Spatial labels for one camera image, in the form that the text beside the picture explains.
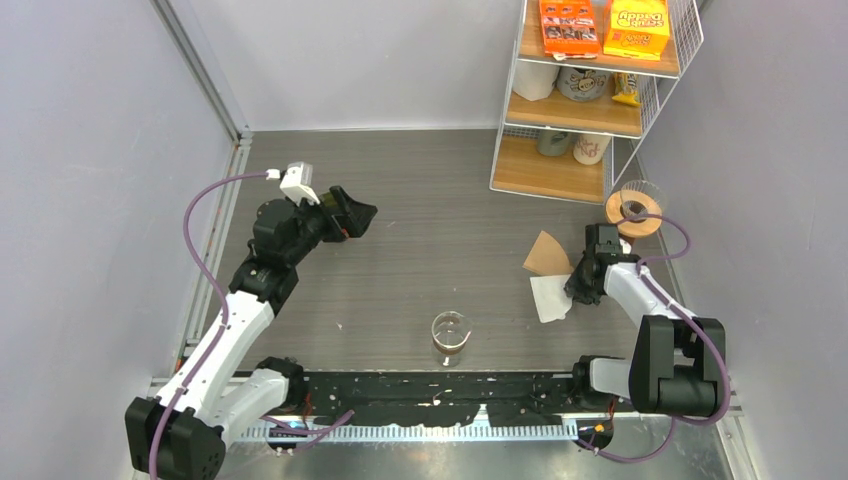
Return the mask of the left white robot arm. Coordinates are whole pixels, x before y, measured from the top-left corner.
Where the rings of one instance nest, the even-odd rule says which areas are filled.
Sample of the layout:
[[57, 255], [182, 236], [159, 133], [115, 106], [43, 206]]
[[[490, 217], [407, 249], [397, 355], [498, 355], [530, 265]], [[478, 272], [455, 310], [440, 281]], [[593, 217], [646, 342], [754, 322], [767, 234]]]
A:
[[298, 282], [298, 264], [320, 243], [360, 238], [377, 215], [340, 186], [314, 201], [262, 204], [222, 308], [194, 352], [159, 392], [125, 412], [132, 466], [153, 479], [213, 479], [229, 447], [261, 416], [298, 412], [307, 398], [303, 369], [268, 357], [248, 379], [226, 389], [258, 336]]

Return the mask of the clear glass dripper cone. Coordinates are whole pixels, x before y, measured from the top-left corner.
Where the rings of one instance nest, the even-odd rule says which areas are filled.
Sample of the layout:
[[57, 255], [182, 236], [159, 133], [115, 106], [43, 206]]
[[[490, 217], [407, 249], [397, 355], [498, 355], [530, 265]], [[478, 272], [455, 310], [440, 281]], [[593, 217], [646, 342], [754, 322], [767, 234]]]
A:
[[654, 183], [646, 180], [631, 180], [618, 191], [620, 212], [625, 218], [641, 214], [662, 214], [665, 210], [665, 193]]

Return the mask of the wooden ring dripper holder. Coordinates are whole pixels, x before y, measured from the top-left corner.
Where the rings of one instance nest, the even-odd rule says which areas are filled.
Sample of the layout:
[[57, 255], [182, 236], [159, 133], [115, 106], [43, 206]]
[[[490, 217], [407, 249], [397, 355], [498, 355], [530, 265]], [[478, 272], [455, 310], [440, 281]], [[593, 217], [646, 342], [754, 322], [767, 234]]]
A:
[[656, 233], [663, 221], [663, 209], [652, 196], [635, 190], [619, 190], [605, 203], [605, 215], [619, 233], [631, 239], [641, 239]]

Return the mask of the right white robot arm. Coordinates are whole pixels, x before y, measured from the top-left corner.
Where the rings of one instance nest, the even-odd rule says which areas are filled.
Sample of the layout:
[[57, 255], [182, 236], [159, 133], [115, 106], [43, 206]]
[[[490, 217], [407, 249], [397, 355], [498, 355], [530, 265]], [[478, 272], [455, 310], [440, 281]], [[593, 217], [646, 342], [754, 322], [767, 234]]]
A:
[[640, 413], [691, 423], [726, 412], [730, 388], [723, 324], [676, 302], [646, 263], [626, 252], [615, 225], [586, 227], [582, 257], [564, 292], [583, 305], [608, 297], [638, 328], [630, 359], [583, 355], [575, 363], [570, 392], [577, 406], [591, 411], [619, 398]]

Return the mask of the white paper coffee filter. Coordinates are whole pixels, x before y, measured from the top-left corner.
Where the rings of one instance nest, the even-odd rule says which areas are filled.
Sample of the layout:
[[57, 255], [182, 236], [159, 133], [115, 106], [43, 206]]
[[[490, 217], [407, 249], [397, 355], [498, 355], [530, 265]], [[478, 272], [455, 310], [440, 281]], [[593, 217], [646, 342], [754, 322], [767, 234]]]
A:
[[531, 291], [538, 319], [542, 324], [566, 318], [572, 308], [572, 298], [565, 291], [571, 275], [535, 276], [530, 278]]

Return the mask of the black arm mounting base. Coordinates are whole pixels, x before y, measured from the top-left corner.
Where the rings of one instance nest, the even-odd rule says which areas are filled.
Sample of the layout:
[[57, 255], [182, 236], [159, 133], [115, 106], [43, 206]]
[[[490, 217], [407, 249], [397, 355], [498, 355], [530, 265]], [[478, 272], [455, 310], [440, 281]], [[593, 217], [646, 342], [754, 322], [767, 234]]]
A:
[[352, 426], [548, 426], [562, 414], [632, 412], [627, 400], [591, 394], [568, 372], [312, 371], [295, 380], [273, 415], [330, 425], [351, 412]]

